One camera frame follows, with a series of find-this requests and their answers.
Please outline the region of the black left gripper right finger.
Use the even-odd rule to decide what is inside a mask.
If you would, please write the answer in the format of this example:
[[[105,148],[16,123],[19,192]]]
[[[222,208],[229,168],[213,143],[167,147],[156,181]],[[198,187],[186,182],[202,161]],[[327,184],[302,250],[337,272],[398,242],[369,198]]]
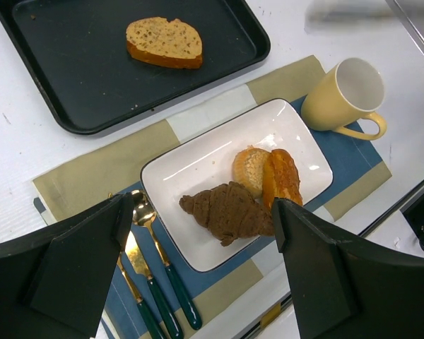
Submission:
[[[424,338],[424,258],[288,199],[277,198],[271,212],[302,338]]]

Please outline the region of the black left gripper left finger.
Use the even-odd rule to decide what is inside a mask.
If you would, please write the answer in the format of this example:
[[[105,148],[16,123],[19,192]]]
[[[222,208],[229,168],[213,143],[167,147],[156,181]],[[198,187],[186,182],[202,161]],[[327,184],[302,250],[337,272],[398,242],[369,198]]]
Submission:
[[[134,204],[117,194],[0,244],[0,338],[93,338]]]

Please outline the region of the orange glazed bread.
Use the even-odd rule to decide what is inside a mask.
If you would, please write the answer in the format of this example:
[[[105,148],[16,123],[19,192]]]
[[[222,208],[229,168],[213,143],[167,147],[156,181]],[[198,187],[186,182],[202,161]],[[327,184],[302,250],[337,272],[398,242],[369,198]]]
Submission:
[[[268,210],[271,210],[275,198],[287,198],[303,206],[298,169],[286,150],[272,150],[266,159],[262,193],[263,204]]]

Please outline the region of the brown chocolate croissant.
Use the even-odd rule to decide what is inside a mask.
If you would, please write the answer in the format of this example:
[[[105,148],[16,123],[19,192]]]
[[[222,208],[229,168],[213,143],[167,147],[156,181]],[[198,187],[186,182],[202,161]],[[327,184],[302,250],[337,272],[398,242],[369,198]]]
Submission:
[[[181,209],[192,215],[222,246],[236,239],[274,236],[271,213],[237,182],[220,184],[179,200]]]

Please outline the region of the round muffin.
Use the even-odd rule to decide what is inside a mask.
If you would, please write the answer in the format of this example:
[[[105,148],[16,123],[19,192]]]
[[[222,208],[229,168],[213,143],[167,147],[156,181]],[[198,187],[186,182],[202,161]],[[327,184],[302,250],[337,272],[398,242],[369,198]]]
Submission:
[[[243,185],[255,198],[262,195],[264,164],[270,153],[249,146],[236,154],[232,163],[232,178]]]

